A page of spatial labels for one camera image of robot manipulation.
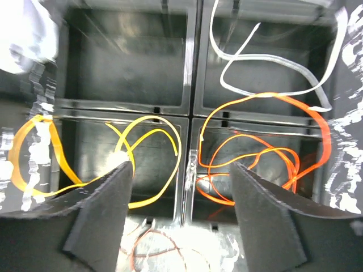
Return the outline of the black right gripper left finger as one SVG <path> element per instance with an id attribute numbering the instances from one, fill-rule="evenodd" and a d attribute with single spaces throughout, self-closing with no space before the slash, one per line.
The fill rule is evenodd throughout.
<path id="1" fill-rule="evenodd" d="M 45 201 L 1 214 L 1 271 L 115 271 L 132 165 Z"/>

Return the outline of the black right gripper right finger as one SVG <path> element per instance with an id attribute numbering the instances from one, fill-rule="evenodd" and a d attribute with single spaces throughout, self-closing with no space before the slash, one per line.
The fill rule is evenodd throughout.
<path id="1" fill-rule="evenodd" d="M 362 271 L 362 215 L 301 197 L 239 163 L 230 178 L 249 271 Z"/>

